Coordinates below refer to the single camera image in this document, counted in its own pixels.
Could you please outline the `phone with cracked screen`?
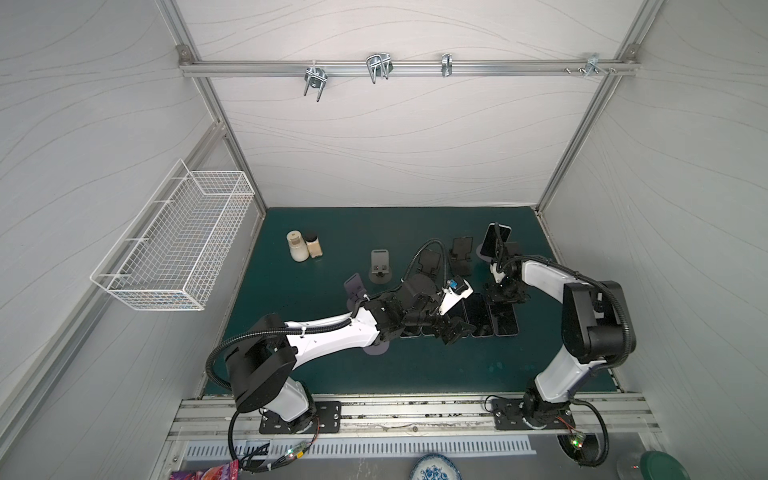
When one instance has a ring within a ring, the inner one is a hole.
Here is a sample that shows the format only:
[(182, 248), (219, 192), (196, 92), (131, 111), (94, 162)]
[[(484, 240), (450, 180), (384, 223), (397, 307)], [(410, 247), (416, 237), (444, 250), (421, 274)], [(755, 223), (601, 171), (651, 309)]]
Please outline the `phone with cracked screen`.
[(481, 293), (473, 293), (465, 300), (467, 321), (474, 327), (473, 338), (488, 338), (494, 335), (491, 313), (486, 297)]

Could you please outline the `phone with light green frame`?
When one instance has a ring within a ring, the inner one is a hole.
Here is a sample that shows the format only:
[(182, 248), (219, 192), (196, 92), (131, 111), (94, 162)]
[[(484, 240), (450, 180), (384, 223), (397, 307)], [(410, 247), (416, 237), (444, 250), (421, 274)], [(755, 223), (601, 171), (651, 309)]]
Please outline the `phone with light green frame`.
[(400, 334), (401, 338), (417, 338), (422, 334), (421, 327), (406, 327)]

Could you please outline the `phone with purple frame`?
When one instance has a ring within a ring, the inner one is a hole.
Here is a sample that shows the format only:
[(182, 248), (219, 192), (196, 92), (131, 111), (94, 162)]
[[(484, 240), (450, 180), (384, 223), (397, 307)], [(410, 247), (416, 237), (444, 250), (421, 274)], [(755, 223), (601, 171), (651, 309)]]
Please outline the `phone with purple frame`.
[(489, 304), (491, 327), (496, 337), (514, 337), (519, 326), (512, 302), (491, 302)]

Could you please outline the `phone with white frame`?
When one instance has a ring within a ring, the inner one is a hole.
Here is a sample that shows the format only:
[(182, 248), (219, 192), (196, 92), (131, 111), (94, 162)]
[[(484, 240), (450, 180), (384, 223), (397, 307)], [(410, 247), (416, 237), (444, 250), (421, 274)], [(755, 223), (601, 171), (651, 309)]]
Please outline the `phone with white frame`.
[(483, 246), (484, 253), (486, 255), (493, 254), (494, 258), (498, 241), (505, 243), (508, 240), (511, 231), (512, 229), (507, 225), (499, 224), (498, 222), (490, 223), (480, 244)]

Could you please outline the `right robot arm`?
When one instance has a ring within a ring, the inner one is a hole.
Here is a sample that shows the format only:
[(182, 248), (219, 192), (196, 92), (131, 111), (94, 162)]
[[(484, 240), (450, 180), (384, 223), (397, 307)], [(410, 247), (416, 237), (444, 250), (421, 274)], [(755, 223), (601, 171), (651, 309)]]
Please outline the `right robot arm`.
[(562, 347), (525, 392), (521, 416), (542, 429), (569, 408), (587, 377), (622, 365), (636, 338), (621, 285), (598, 281), (541, 256), (522, 255), (500, 240), (490, 254), (490, 271), (502, 298), (521, 301), (534, 287), (562, 306)]

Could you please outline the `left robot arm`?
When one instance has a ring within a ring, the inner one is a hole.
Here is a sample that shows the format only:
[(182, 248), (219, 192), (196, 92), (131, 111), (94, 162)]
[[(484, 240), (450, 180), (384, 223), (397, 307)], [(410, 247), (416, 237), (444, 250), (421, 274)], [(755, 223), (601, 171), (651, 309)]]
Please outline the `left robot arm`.
[(317, 408), (308, 388), (291, 378), (297, 368), (348, 349), (379, 346), (408, 329), (424, 326), (445, 344), (468, 336), (474, 327), (450, 311), (473, 294), (462, 277), (439, 286), (417, 274), (393, 290), (363, 296), (345, 314), (285, 322), (277, 314), (249, 331), (223, 341), (206, 360), (206, 374), (229, 391), (240, 414), (265, 411), (303, 429)]

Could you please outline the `grey round stand back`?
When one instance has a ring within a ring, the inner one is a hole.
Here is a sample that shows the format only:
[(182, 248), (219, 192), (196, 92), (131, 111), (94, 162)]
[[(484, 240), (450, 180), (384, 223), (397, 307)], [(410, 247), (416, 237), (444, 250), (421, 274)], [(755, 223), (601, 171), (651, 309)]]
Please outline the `grey round stand back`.
[(374, 249), (370, 256), (371, 268), (369, 279), (374, 284), (387, 284), (392, 279), (390, 253), (387, 249)]

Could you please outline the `purple round stand front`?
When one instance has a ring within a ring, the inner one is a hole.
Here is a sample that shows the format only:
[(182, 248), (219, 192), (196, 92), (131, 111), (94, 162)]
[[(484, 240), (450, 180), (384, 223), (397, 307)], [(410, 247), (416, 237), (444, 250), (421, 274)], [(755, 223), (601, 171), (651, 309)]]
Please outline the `purple round stand front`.
[(390, 347), (389, 342), (381, 342), (363, 348), (363, 352), (369, 356), (380, 356), (385, 354)]

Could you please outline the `purple round stand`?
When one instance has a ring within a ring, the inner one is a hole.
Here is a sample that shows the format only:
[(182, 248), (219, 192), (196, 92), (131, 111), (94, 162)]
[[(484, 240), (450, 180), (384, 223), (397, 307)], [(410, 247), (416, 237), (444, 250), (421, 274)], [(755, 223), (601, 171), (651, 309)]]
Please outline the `purple round stand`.
[(354, 310), (360, 302), (366, 302), (369, 299), (368, 291), (359, 273), (355, 273), (344, 282), (344, 289), (347, 295), (346, 306), (349, 311)]
[(363, 348), (363, 352), (369, 356), (380, 356), (385, 354), (390, 347), (389, 342), (381, 342)]

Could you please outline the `lilac round phone stand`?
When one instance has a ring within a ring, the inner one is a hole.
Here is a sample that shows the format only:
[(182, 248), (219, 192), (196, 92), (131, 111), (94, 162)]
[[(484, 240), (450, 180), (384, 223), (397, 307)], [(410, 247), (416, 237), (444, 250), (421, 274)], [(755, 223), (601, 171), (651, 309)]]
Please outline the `lilac round phone stand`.
[(478, 259), (479, 259), (479, 260), (481, 260), (481, 261), (483, 261), (483, 262), (486, 262), (486, 263), (491, 263), (491, 262), (492, 262), (492, 260), (493, 260), (493, 254), (490, 254), (490, 255), (486, 255), (486, 254), (484, 253), (484, 250), (483, 250), (483, 246), (482, 246), (482, 245), (480, 245), (480, 246), (478, 246), (478, 247), (476, 248), (476, 251), (475, 251), (475, 253), (476, 253), (476, 255), (477, 255)]

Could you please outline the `purple round stand middle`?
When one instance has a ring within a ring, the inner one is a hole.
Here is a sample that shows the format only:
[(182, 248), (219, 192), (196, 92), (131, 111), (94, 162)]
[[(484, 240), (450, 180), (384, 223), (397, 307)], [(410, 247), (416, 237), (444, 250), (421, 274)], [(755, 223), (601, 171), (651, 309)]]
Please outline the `purple round stand middle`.
[(366, 302), (369, 299), (368, 291), (359, 273), (355, 273), (344, 282), (344, 289), (347, 295), (346, 306), (349, 311), (354, 310), (360, 302)]

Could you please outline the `black rectangular phone stand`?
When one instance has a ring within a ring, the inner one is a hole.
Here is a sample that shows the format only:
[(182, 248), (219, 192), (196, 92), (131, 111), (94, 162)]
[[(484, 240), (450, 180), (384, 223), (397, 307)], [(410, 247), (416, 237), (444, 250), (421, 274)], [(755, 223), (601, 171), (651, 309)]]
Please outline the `black rectangular phone stand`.
[(473, 238), (470, 236), (453, 239), (449, 251), (450, 267), (454, 275), (468, 277), (472, 274), (471, 254)]

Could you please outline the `black folding phone stand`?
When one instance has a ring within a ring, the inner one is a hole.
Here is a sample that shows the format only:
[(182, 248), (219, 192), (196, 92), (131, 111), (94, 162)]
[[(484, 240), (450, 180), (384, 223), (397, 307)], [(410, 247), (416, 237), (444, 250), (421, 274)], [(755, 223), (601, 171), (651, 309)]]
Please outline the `black folding phone stand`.
[(435, 280), (442, 268), (442, 254), (429, 248), (424, 249), (417, 259), (417, 270), (420, 274)]

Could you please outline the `small brown bottle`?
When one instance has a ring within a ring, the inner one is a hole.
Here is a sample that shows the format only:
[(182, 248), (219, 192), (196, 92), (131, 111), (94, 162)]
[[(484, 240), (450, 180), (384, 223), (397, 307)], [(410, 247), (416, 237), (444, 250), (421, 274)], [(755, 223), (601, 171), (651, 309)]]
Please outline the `small brown bottle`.
[(314, 232), (308, 232), (304, 235), (304, 240), (307, 246), (308, 253), (311, 258), (318, 258), (323, 255), (323, 250), (318, 238), (318, 235)]

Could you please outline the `cream plastic bottle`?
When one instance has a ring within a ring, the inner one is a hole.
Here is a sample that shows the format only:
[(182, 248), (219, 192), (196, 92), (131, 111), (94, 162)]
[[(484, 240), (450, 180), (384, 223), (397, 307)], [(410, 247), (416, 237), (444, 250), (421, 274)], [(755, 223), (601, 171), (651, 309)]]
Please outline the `cream plastic bottle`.
[(298, 263), (306, 261), (310, 257), (307, 244), (298, 230), (292, 230), (287, 233), (286, 240), (289, 246), (291, 258)]

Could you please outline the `blue white plate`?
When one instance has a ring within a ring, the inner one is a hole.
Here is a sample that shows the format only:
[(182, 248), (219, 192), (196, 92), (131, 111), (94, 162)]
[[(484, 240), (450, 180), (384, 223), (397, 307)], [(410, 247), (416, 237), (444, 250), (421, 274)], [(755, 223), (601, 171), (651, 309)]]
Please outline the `blue white plate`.
[(409, 480), (461, 480), (462, 475), (456, 465), (440, 454), (428, 454), (420, 458), (413, 466)]

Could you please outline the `pink patterned bag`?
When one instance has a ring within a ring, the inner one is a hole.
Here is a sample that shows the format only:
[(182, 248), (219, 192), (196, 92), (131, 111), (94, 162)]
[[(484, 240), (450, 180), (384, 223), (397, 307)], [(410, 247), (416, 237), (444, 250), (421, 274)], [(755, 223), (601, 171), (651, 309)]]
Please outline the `pink patterned bag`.
[(210, 467), (205, 470), (174, 471), (169, 480), (238, 480), (240, 464), (237, 460)]

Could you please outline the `green round lid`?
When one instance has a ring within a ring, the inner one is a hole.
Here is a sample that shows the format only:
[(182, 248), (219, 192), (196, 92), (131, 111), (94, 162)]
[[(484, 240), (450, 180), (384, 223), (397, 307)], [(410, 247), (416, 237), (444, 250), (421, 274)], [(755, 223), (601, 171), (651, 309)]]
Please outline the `green round lid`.
[(690, 480), (686, 468), (673, 456), (661, 451), (646, 451), (638, 468), (643, 480)]

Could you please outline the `metal top crossbar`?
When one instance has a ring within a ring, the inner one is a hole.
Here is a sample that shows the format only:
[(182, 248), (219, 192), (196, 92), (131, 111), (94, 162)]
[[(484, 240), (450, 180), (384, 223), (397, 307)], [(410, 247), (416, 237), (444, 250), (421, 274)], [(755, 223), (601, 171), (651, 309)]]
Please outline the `metal top crossbar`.
[(417, 77), (544, 77), (634, 75), (641, 64), (633, 57), (600, 59), (596, 55), (570, 60), (466, 60), (452, 54), (427, 60), (395, 59), (386, 53), (354, 60), (198, 60), (187, 45), (176, 47), (178, 65), (189, 78), (304, 78), (320, 79)]

